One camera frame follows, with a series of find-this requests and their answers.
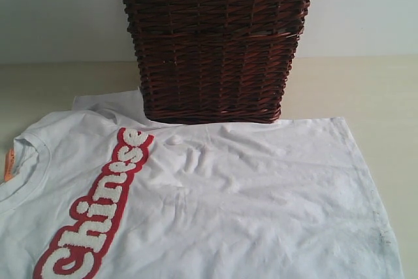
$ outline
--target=woven basket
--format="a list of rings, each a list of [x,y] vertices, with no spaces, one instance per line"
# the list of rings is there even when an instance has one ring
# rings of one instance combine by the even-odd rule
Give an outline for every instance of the woven basket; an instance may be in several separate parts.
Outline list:
[[[144,110],[160,122],[273,122],[310,0],[124,0]]]

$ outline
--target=orange clothing tag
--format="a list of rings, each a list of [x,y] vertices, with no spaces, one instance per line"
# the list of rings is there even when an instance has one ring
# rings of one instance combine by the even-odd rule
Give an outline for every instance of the orange clothing tag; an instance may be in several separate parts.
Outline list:
[[[13,178],[13,164],[14,164],[14,149],[10,149],[6,154],[5,162],[5,182]]]

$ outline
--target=wall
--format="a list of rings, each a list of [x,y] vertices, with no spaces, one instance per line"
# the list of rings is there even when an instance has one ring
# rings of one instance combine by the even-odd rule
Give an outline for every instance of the wall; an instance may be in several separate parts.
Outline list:
[[[313,0],[299,57],[418,54],[418,0]],[[122,0],[0,0],[0,63],[131,61]]]

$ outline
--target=t-shirt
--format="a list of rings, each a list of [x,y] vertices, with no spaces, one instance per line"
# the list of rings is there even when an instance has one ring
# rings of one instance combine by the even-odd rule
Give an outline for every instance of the t-shirt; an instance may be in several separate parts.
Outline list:
[[[0,278],[403,278],[343,119],[125,114],[56,112],[16,138]]]

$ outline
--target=brown wicker basket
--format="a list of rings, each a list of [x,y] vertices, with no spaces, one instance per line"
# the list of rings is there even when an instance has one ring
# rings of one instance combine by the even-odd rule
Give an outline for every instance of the brown wicker basket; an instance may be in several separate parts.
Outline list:
[[[160,122],[273,122],[310,0],[124,0],[144,110]]]

